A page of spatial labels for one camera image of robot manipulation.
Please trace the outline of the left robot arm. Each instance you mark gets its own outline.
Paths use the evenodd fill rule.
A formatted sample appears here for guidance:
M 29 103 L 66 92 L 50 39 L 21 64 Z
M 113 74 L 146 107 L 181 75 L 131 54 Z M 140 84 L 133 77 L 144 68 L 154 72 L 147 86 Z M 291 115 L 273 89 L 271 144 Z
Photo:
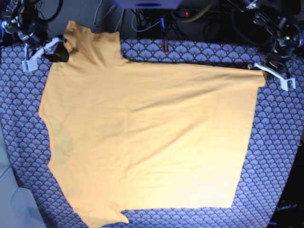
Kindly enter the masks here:
M 258 47 L 261 60 L 248 65 L 275 77 L 282 90 L 296 88 L 292 76 L 295 51 L 304 46 L 304 32 L 289 11 L 282 12 L 270 0 L 230 0 L 230 21 L 235 32 L 248 44 Z

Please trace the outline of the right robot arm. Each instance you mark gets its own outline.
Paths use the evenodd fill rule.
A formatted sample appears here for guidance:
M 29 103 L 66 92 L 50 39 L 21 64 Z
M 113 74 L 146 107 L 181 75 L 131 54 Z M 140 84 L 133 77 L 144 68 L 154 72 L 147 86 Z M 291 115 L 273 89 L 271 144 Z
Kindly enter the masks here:
M 10 0 L 0 17 L 0 44 L 24 44 L 25 59 L 22 61 L 24 72 L 38 69 L 38 59 L 50 62 L 67 62 L 69 53 L 64 44 L 64 36 L 49 37 L 48 24 L 60 13 L 63 1 L 58 2 L 54 15 L 49 19 L 39 17 L 37 0 Z

